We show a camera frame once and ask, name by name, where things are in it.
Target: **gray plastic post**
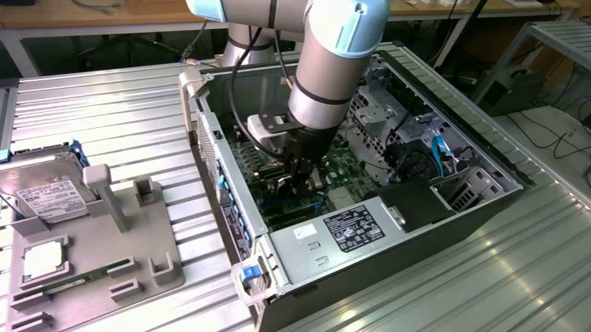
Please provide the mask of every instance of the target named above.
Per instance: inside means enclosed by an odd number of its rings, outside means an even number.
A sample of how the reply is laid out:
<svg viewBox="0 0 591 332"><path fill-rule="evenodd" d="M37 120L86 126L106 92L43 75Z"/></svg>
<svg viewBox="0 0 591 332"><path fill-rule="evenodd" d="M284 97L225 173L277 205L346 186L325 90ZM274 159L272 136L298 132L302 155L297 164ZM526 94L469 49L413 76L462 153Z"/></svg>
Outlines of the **gray plastic post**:
<svg viewBox="0 0 591 332"><path fill-rule="evenodd" d="M97 191L100 198L102 199L104 205L109 210L112 220L117 225L118 232L128 231L128 225L125 223L126 218L122 214L121 206L117 203L114 194L110 190L110 171L106 164L93 165L84 167L82 170L84 184L88 188Z"/></svg>

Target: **hard drive label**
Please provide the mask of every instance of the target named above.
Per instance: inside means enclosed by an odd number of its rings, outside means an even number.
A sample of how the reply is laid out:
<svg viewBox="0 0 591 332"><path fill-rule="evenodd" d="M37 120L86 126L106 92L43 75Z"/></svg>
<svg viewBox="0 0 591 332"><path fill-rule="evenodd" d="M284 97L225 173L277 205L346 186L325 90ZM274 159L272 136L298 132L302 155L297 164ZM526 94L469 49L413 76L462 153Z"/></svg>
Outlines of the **hard drive label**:
<svg viewBox="0 0 591 332"><path fill-rule="evenodd" d="M85 208L82 197L69 180L19 190L15 194L42 219Z"/></svg>

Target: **slotted metal work surface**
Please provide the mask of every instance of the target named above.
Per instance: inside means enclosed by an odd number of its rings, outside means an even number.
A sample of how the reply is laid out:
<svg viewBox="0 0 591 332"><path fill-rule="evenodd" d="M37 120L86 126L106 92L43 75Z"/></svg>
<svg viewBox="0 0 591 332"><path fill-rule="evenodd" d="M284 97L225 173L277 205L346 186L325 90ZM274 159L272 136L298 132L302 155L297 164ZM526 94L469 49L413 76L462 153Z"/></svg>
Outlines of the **slotted metal work surface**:
<svg viewBox="0 0 591 332"><path fill-rule="evenodd" d="M112 313L81 331L252 331L229 280L217 232L184 133L181 65L170 64L21 80L10 150L77 139L92 165L110 166L113 190L150 176L164 189L185 283ZM11 230L0 219L0 322L5 320Z"/></svg>
<svg viewBox="0 0 591 332"><path fill-rule="evenodd" d="M284 331L588 331L588 199L405 48L390 54L537 185L465 241Z"/></svg>
<svg viewBox="0 0 591 332"><path fill-rule="evenodd" d="M537 22L529 33L591 70L591 25L580 21Z"/></svg>
<svg viewBox="0 0 591 332"><path fill-rule="evenodd" d="M381 49L390 51L537 185L465 241L285 331L585 331L591 326L588 199L558 174L536 165L534 156L410 52L394 46ZM90 163L110 165L116 189L141 175L160 181L184 262L188 281L181 288L101 318L82 331L253 330L188 158L180 107L173 106L178 95L170 77L178 73L177 65L165 65L21 83L11 149L76 138ZM2 225L6 211L0 214ZM7 285L7 234L9 229L0 229L0 308Z"/></svg>

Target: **warning label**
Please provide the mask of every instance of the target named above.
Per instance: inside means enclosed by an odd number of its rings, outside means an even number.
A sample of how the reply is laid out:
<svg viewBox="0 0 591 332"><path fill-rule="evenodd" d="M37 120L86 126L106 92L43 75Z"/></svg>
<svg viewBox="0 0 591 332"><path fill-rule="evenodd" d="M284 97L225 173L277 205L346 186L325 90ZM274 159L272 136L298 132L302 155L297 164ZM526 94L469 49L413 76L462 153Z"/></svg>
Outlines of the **warning label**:
<svg viewBox="0 0 591 332"><path fill-rule="evenodd" d="M82 197L69 180L23 189L15 193L42 219L85 208Z"/></svg>
<svg viewBox="0 0 591 332"><path fill-rule="evenodd" d="M325 218L324 223L342 252L349 252L385 236L365 205Z"/></svg>

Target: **metal frame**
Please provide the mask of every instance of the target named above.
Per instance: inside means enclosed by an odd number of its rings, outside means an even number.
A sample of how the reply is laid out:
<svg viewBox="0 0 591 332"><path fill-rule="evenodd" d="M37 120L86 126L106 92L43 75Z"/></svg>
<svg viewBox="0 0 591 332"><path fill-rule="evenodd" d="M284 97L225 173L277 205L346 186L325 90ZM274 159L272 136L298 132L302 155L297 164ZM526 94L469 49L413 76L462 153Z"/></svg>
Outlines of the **metal frame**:
<svg viewBox="0 0 591 332"><path fill-rule="evenodd" d="M565 20L573 10L565 9L558 18L560 21ZM480 14L478 17L525 17L538 16L540 11L532 12L493 12ZM388 21L426 21L446 19L448 15L400 15L389 17ZM436 60L436 66L442 63L450 46L454 44L461 30L465 26L469 13L461 13L452 15L452 19L458 19L453 31L450 32L448 41L442 48L441 54ZM85 36L85 35L117 35L121 33L154 33L166 31L186 31L198 30L202 22L185 22L185 23L164 23L164 24L137 24L124 26L82 26L82 27L65 27L65 28L15 28L0 30L0 42L6 48L11 61L18 68L19 75L22 77L37 77L38 70L27 55L26 49L22 45L22 40L26 38L42 38L42 37L68 37L68 36ZM221 29L226 28L228 24L220 22L209 22L205 29Z"/></svg>
<svg viewBox="0 0 591 332"><path fill-rule="evenodd" d="M506 51L502 53L485 81L482 81L473 93L472 100L476 104L481 101L498 72L508 66L510 58L522 46L528 37L536 38L541 43L541 47L538 47L537 51L524 59L521 62L524 66L530 65L541 49L545 46L549 46L553 50L560 52L564 57L569 58L581 67L591 71L591 50L588 49L591 41L591 26L578 21L526 23L508 45Z"/></svg>
<svg viewBox="0 0 591 332"><path fill-rule="evenodd" d="M6 48L22 77L37 77L38 70L22 44L26 38L118 35L125 33L160 33L198 30L202 22L133 24L124 26L80 26L66 28L0 29L0 42ZM205 29L228 28L226 23L209 22Z"/></svg>

